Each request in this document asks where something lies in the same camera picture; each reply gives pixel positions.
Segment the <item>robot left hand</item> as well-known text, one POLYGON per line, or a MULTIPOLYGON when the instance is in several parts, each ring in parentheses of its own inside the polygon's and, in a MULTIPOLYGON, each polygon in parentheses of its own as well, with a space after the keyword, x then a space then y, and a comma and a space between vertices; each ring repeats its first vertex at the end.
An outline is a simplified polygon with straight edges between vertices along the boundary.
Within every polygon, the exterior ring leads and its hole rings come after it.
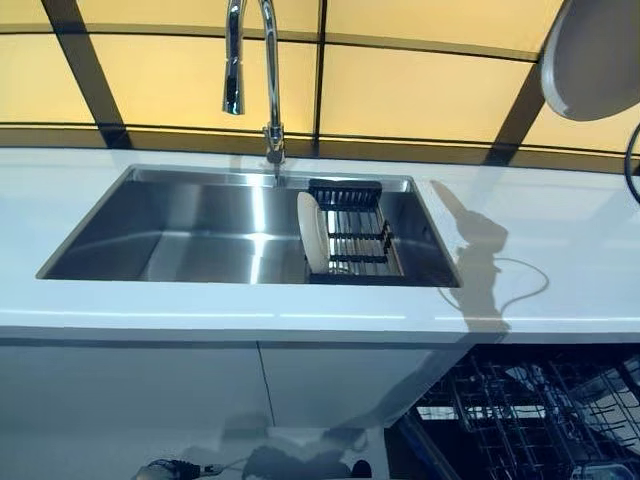
POLYGON ((197 465, 183 460, 157 459, 140 467, 133 479, 191 480, 214 477, 224 470, 225 466, 221 464, 197 465))

